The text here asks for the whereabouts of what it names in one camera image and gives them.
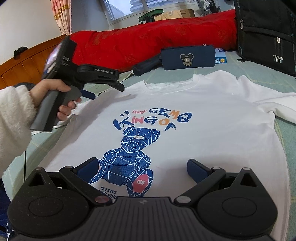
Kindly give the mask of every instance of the cardboard box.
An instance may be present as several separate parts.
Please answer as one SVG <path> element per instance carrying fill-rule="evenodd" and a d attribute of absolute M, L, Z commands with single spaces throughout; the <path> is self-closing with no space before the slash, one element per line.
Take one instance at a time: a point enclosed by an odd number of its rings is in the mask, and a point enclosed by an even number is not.
<path fill-rule="evenodd" d="M 172 18 L 195 18 L 194 10 L 184 9 L 184 10 L 173 10 L 164 12 L 162 14 L 154 16 L 155 21 L 172 19 Z"/>
<path fill-rule="evenodd" d="M 226 54 L 223 49 L 215 49 L 216 52 L 216 58 L 215 63 L 216 64 L 227 64 L 227 58 Z"/>

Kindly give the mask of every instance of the red blanket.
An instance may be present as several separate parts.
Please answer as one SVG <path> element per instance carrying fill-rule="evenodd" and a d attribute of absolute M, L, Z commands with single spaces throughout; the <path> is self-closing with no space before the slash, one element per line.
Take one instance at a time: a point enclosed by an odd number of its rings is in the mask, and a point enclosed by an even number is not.
<path fill-rule="evenodd" d="M 125 72 L 160 53 L 162 48 L 214 45 L 235 49 L 235 11 L 199 18 L 178 18 L 139 24 L 111 31 L 79 31 L 71 35 L 77 43 L 75 64 L 93 64 Z"/>

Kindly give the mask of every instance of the window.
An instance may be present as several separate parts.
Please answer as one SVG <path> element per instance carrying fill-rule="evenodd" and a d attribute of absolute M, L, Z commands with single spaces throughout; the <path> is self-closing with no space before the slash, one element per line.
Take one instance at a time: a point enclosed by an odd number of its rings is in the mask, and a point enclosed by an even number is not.
<path fill-rule="evenodd" d="M 103 0 L 111 21 L 135 12 L 148 11 L 168 4 L 187 2 L 188 0 Z"/>

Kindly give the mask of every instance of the blue bear graphic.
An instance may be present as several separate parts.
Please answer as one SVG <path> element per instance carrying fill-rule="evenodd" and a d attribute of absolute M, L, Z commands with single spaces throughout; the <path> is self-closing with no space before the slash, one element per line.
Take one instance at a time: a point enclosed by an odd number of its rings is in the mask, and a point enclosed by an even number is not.
<path fill-rule="evenodd" d="M 104 154 L 99 160 L 99 172 L 89 183 L 105 179 L 118 186 L 126 185 L 130 197 L 143 197 L 151 187 L 153 171 L 149 169 L 150 157 L 142 149 L 156 142 L 160 131 L 131 126 L 124 129 L 123 135 L 122 147 Z M 144 177 L 146 181 L 137 180 L 138 177 Z"/>

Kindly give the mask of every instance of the gray handle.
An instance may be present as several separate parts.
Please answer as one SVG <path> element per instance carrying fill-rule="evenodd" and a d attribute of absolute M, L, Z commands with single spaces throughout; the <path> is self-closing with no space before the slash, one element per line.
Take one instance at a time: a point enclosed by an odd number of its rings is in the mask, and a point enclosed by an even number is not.
<path fill-rule="evenodd" d="M 60 92 L 57 90 L 48 91 L 41 102 L 36 117 L 30 127 L 35 131 L 51 132 L 53 126 L 57 123 L 57 113 L 60 105 L 67 105 L 69 101 L 81 97 L 80 90 L 71 85 L 69 92 Z"/>

